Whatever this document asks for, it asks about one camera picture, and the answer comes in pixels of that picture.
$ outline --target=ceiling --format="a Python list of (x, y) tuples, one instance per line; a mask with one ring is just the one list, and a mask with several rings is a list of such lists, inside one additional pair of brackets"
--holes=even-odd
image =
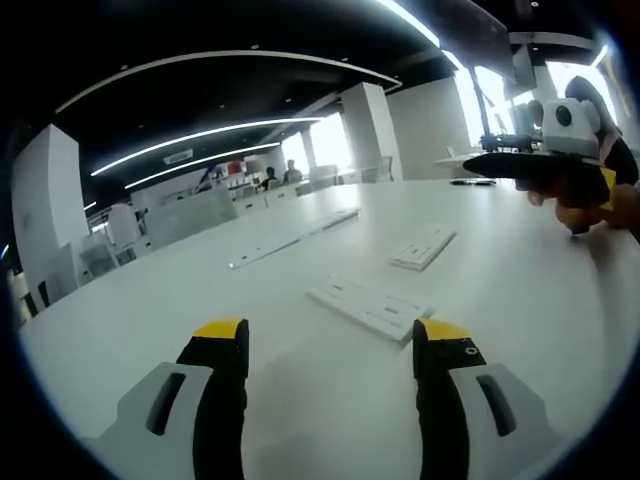
[[(425, 24), (448, 0), (396, 0)], [(561, 0), (539, 0), (531, 16), (515, 0), (478, 0), (509, 31), (563, 32), (592, 38), (588, 22)], [(304, 54), (344, 62), (403, 88), (450, 76), (451, 64), (419, 32), (375, 0), (89, 0), (16, 2), (9, 6), (24, 35), (7, 52), (13, 75), (3, 101), (9, 113), (8, 161), (48, 123), (80, 144), (85, 203), (126, 195), (124, 185), (157, 173), (162, 158), (194, 149), (194, 158), (258, 144), (274, 127), (240, 130), (173, 145), (90, 173), (122, 156), (224, 125), (296, 115), (318, 99), (359, 82), (395, 86), (363, 72), (288, 58), (227, 56), (181, 61), (115, 80), (56, 109), (84, 89), (140, 65), (178, 55), (228, 50)], [(543, 58), (580, 61), (585, 53), (541, 46)], [(339, 109), (336, 102), (323, 112)], [(290, 134), (301, 128), (292, 125)]]

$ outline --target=black ceiling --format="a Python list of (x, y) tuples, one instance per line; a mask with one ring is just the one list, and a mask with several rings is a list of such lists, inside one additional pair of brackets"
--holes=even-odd
[[(424, 23), (433, 4), (398, 0)], [(556, 31), (592, 37), (565, 4), (540, 0), (530, 19), (512, 0), (478, 0), (510, 31)], [(109, 203), (122, 187), (166, 168), (174, 145), (102, 175), (91, 171), (159, 142), (218, 126), (284, 118), (361, 81), (392, 84), (363, 73), (302, 60), (226, 57), (183, 61), (135, 73), (56, 108), (91, 85), (136, 66), (207, 51), (257, 50), (346, 62), (405, 87), (451, 75), (449, 62), (417, 31), (375, 0), (111, 0), (77, 5), (22, 2), (15, 22), (28, 34), (9, 53), (8, 111), (16, 127), (13, 152), (54, 122), (80, 144), (85, 201)], [(576, 54), (541, 48), (539, 55)], [(292, 127), (293, 131), (300, 125)], [(242, 130), (189, 142), (194, 157), (257, 144), (272, 128)]]

